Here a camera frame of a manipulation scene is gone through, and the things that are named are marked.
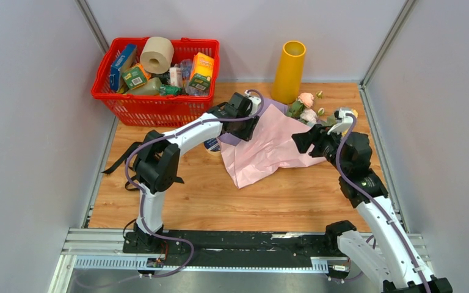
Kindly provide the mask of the pink purple wrapping paper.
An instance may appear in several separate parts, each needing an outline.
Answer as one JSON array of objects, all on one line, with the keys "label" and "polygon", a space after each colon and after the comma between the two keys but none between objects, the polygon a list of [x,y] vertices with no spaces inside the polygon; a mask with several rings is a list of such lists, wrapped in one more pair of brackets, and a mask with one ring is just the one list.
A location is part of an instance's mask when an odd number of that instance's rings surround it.
[{"label": "pink purple wrapping paper", "polygon": [[326,161],[324,157],[312,158],[298,152],[291,136],[310,128],[287,117],[284,109],[284,105],[269,102],[248,142],[231,134],[218,137],[224,166],[238,189],[272,175],[279,168],[305,168]]}]

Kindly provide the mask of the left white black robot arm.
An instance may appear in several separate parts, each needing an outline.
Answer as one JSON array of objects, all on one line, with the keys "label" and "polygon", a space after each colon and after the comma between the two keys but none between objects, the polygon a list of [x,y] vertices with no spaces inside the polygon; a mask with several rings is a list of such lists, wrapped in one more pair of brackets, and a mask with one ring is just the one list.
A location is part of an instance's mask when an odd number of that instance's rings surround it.
[{"label": "left white black robot arm", "polygon": [[162,244],[183,242],[187,239],[162,235],[162,208],[167,190],[184,181],[178,176],[182,155],[203,142],[222,134],[231,134],[249,141],[258,123],[262,99],[234,93],[229,101],[220,103],[196,120],[173,131],[150,131],[142,144],[127,158],[126,165],[135,172],[135,184],[140,192],[139,215],[134,230],[126,235],[123,252],[154,253]]}]

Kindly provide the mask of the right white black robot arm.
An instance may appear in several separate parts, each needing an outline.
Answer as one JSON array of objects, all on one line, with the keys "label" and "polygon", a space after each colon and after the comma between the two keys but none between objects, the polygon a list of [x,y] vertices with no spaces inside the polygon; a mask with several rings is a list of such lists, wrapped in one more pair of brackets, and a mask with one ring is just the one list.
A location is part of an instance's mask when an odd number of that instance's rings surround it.
[{"label": "right white black robot arm", "polygon": [[344,254],[379,289],[379,292],[452,292],[447,278],[437,278],[422,260],[403,230],[384,183],[371,168],[373,153],[368,135],[347,132],[345,136],[314,125],[293,134],[298,151],[323,157],[340,173],[339,185],[371,228],[379,249],[373,249],[350,221],[327,225],[325,250]]}]

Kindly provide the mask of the pink artificial flower stem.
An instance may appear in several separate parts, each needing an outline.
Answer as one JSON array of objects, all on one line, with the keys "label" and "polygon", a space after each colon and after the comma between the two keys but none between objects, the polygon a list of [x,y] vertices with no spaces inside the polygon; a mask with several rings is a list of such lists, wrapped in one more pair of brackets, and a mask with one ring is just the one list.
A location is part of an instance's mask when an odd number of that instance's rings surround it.
[{"label": "pink artificial flower stem", "polygon": [[314,110],[313,106],[316,99],[321,99],[322,97],[323,91],[318,91],[315,94],[301,93],[295,102],[289,105],[285,115],[306,125],[313,126],[318,124],[318,120],[324,114],[325,109],[320,107],[318,110]]}]

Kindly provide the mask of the black printed ribbon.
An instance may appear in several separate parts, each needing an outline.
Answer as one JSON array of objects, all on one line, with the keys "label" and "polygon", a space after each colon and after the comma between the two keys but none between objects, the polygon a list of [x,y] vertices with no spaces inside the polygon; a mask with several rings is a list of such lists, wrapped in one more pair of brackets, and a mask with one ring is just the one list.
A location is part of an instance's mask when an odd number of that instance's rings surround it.
[{"label": "black printed ribbon", "polygon": [[[103,170],[101,172],[101,174],[104,174],[104,175],[110,175],[111,173],[113,173],[114,171],[116,171],[116,169],[119,168],[119,166],[121,164],[125,164],[126,163],[126,160],[127,158],[132,154],[132,152],[138,148],[139,146],[141,146],[142,142],[134,142],[132,143],[128,148],[127,150],[107,169]],[[127,181],[124,185],[124,188],[129,191],[129,192],[134,192],[134,191],[137,191],[139,190],[138,188],[134,187],[129,181]]]}]

